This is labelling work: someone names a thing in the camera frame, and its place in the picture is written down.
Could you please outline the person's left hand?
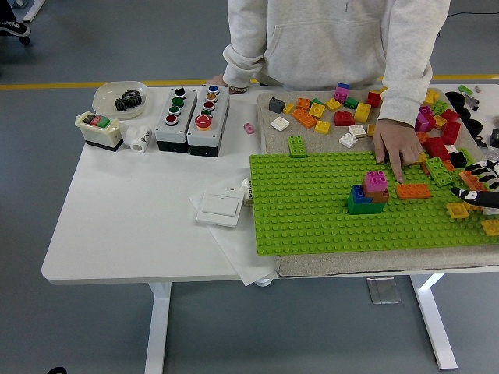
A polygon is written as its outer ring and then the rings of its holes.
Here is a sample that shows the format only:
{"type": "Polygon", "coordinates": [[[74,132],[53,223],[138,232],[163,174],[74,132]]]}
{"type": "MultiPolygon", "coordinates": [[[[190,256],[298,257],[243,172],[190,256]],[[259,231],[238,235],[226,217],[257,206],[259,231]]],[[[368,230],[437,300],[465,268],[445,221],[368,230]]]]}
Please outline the person's left hand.
{"type": "Polygon", "coordinates": [[[394,177],[399,183],[404,182],[402,167],[416,163],[423,152],[414,128],[391,119],[377,121],[373,145],[376,162],[383,163],[388,157],[394,177]]]}

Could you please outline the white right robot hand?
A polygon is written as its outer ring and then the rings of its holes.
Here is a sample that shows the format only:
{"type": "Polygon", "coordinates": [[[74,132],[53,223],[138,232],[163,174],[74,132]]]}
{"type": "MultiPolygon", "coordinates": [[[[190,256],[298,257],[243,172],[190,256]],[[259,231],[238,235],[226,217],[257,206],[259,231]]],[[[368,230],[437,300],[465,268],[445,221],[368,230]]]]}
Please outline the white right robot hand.
{"type": "Polygon", "coordinates": [[[465,188],[451,187],[453,195],[473,206],[498,208],[498,161],[471,164],[459,175],[465,188]]]}

